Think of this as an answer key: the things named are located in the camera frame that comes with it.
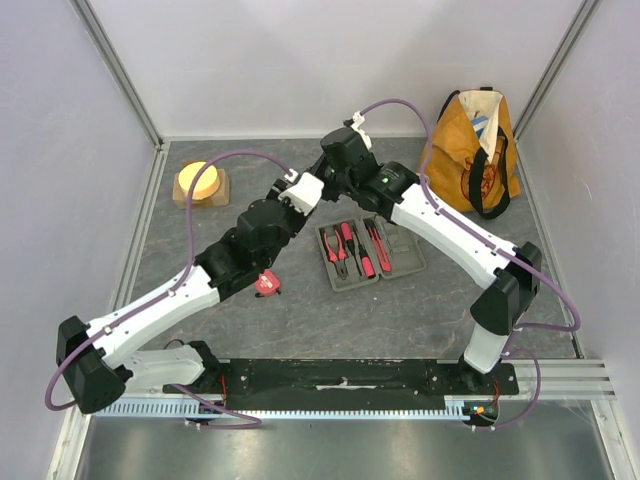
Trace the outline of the pink handled screwdriver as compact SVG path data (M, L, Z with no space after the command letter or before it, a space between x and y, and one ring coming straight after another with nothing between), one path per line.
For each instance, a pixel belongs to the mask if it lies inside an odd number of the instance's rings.
M352 256L355 256L356 254L355 242L354 242L353 233L352 233L350 224L348 222L342 222L340 224L340 229L341 229L342 236L344 238L346 248L348 249L348 251Z
M364 271L364 274L368 279L374 278L375 275L376 275L375 269L373 267L373 264L371 262L371 259L370 259L369 255L368 255L368 252L366 251L363 243L361 242L361 240L359 238L357 229L353 230L353 234L354 234L355 241L357 243L358 256L359 256L360 263L361 263L362 269Z

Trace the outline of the grey plastic tool case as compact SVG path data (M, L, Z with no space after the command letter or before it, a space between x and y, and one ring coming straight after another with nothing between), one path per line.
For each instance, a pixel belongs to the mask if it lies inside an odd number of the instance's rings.
M392 271L390 273L383 272L379 265L374 245L364 224L365 219L372 219L375 222L375 225L382 238L386 252L392 265ZM368 252L368 255L375 269L376 275L374 278L368 279L364 274L358 256L357 243L355 241L354 234L353 238L356 251L355 256L352 256L346 248L344 238L340 229L340 224L342 222L348 222L350 224L352 233L354 229L357 229L359 238L363 243L366 251ZM346 266L349 275L346 280L342 280L338 277L334 265L327 259L322 239L322 231L324 229L328 230L330 240L332 240L333 238L333 229L336 229L341 236L343 246L347 254ZM395 224L391 224L377 214L363 216L361 218L349 218L337 223L326 224L317 227L315 229L315 234L320 246L321 253L323 255L323 262L328 274L331 288L336 292L343 292L359 287L372 285L381 279L391 280L399 277L404 277L420 272L426 268L426 259L418 245L417 237L409 230L403 227L399 227Z

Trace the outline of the pink handled pliers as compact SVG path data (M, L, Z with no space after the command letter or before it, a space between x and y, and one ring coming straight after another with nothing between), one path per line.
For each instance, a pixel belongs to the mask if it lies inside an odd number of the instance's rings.
M327 259L335 267L338 277L342 280L348 278L349 272L346 266L347 254L343 246L340 234L336 229L332 230L333 238L329 239L328 230L322 231L322 239L326 251Z

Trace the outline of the pink tape measure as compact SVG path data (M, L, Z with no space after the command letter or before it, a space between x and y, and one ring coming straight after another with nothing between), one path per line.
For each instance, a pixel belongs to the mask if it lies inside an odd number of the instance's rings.
M258 279L254 283L254 288L256 298L265 298L281 294L281 282L270 269L265 269L259 274Z

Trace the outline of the pink utility knife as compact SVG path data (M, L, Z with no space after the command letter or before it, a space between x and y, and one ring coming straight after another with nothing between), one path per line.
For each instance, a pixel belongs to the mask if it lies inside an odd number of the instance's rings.
M384 243L379 234L379 231L372 219L364 220L365 227L374 245L379 265L383 272L390 273L392 271L392 265L386 252Z

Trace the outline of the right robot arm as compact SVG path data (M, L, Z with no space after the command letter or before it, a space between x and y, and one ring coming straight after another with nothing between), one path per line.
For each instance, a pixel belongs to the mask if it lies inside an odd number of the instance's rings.
M483 392L494 381L493 368L504 352L514 325L540 288L534 275L540 250L520 247L490 235L436 196L425 195L419 177L398 162L380 164L362 136L348 127L320 141L322 155L310 172L324 183L322 197L346 196L368 212L404 227L454 260L482 288L471 305L475 320L458 368L467 392Z

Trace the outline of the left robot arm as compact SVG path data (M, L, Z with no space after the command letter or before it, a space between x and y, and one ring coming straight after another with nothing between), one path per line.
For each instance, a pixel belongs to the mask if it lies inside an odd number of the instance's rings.
M84 414L116 402L132 387L177 383L201 393L216 388L220 369L204 343L186 346L177 357L141 346L185 318L213 307L254 284L300 232L321 199L324 184L308 172L277 180L266 198L253 202L234 228L186 267L138 300L88 323L77 316L58 327L58 368L45 392L64 380L72 405Z

